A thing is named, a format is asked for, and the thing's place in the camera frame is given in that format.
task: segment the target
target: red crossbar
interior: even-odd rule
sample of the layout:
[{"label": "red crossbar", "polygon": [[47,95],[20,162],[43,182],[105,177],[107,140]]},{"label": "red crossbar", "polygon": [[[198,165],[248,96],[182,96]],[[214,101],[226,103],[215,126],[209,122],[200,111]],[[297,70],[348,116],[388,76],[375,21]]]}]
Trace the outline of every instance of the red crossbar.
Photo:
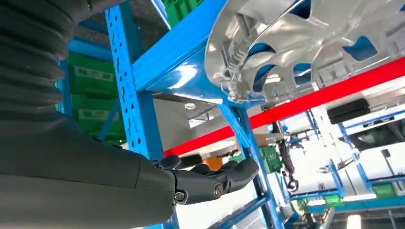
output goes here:
[{"label": "red crossbar", "polygon": [[[250,123],[252,128],[255,129],[404,75],[405,57],[256,114],[250,117]],[[234,135],[230,126],[226,126],[168,149],[164,152],[164,155],[182,155]]]}]

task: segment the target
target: screw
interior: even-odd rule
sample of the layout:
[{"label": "screw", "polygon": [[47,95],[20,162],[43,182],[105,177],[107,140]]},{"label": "screw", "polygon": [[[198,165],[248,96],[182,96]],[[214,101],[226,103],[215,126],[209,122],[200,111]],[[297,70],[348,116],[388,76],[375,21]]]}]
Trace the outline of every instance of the screw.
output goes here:
[{"label": "screw", "polygon": [[174,199],[176,201],[182,201],[182,200],[184,200],[185,197],[186,197],[186,195],[183,192],[176,192],[174,194]]},{"label": "screw", "polygon": [[222,188],[221,184],[217,184],[214,188],[214,197],[219,198],[222,196],[222,193],[224,192],[224,189]]}]

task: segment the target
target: robotic hand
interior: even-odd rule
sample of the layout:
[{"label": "robotic hand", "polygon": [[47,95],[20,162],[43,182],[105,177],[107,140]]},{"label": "robotic hand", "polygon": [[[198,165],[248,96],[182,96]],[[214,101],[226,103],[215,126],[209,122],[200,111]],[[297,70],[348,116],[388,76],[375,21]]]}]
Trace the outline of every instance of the robotic hand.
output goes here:
[{"label": "robotic hand", "polygon": [[240,163],[229,161],[218,171],[206,164],[199,164],[190,171],[174,170],[181,162],[178,156],[168,156],[152,163],[173,173],[176,180],[174,201],[178,204],[195,204],[218,199],[223,194],[245,187],[257,174],[259,168],[251,159]]}]

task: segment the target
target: blue steel rack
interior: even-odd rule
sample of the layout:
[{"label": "blue steel rack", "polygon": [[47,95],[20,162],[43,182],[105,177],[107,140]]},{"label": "blue steel rack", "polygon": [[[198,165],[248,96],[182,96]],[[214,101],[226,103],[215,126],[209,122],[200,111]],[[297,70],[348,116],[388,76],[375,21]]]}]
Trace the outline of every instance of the blue steel rack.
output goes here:
[{"label": "blue steel rack", "polygon": [[[137,34],[134,31],[137,30],[132,21],[129,3],[124,2],[106,10],[127,142],[130,150],[143,154],[149,159],[159,160],[163,157],[162,146],[158,142],[160,135],[151,91],[177,95],[184,95],[187,91],[186,94],[193,97],[192,94],[188,94],[191,87],[196,93],[194,96],[198,94],[199,99],[220,101],[218,103],[223,104],[220,108],[236,133],[241,149],[243,149],[243,155],[256,160],[260,165],[261,173],[254,179],[258,198],[213,227],[231,228],[244,217],[261,208],[266,227],[282,229],[284,228],[283,220],[277,212],[274,196],[266,174],[263,172],[264,164],[259,157],[246,110],[230,106],[233,104],[225,101],[224,94],[220,92],[219,88],[209,83],[205,75],[198,77],[198,75],[205,74],[198,69],[204,69],[201,64],[203,64],[206,40],[225,2],[225,0],[203,2],[135,63],[133,63],[136,59],[134,46],[137,45]],[[189,33],[190,28],[197,29],[193,33]],[[162,49],[170,50],[170,52],[162,54]],[[188,66],[185,69],[196,72],[193,75],[187,75],[187,73],[182,75],[181,68],[176,70],[176,67],[181,67],[180,62],[186,62],[187,65],[182,65]],[[151,228],[178,228],[179,225],[176,222],[177,217],[174,214],[170,223],[155,225]]]},{"label": "blue steel rack", "polygon": [[[343,123],[338,123],[338,126],[342,133],[344,142],[347,143],[353,149],[354,145],[351,142],[351,140],[349,139],[349,136],[347,135],[347,132],[346,132],[347,129],[353,128],[356,126],[360,126],[360,125],[365,126],[365,125],[373,124],[375,122],[387,120],[391,117],[394,117],[395,115],[400,115],[403,113],[405,113],[405,110],[397,111],[397,112],[394,112],[391,114],[386,114],[386,115],[380,116],[378,118],[373,118],[373,119],[370,119],[367,121],[358,122],[358,123],[348,125],[348,126],[344,126]],[[355,161],[355,163],[356,163],[357,171],[359,172],[362,182],[364,183],[364,186],[366,187],[366,189],[369,191],[372,190],[372,185],[387,184],[387,183],[393,183],[393,182],[405,180],[405,175],[393,175],[393,176],[389,176],[389,177],[379,177],[379,178],[369,179],[360,162],[359,154],[357,152],[353,152],[352,157],[353,157],[353,161]]]}]

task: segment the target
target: green bin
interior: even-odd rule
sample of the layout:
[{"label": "green bin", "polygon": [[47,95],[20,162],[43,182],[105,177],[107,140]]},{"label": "green bin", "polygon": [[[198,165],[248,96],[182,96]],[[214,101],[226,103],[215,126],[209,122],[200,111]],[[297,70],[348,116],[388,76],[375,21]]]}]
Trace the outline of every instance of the green bin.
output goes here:
[{"label": "green bin", "polygon": [[106,100],[118,98],[112,62],[96,60],[70,52],[68,63],[71,94]]},{"label": "green bin", "polygon": [[372,185],[372,189],[379,199],[398,197],[392,183]]},{"label": "green bin", "polygon": [[189,13],[191,13],[203,0],[164,0],[163,4],[173,28]]},{"label": "green bin", "polygon": [[280,171],[282,164],[275,146],[260,147],[260,155],[265,163],[267,173]]},{"label": "green bin", "polygon": [[[73,117],[88,136],[97,138],[115,102],[116,100],[98,100],[82,95],[72,95]],[[105,141],[114,141],[115,145],[117,145],[125,139],[126,134],[122,114],[117,111],[108,129]]]}]

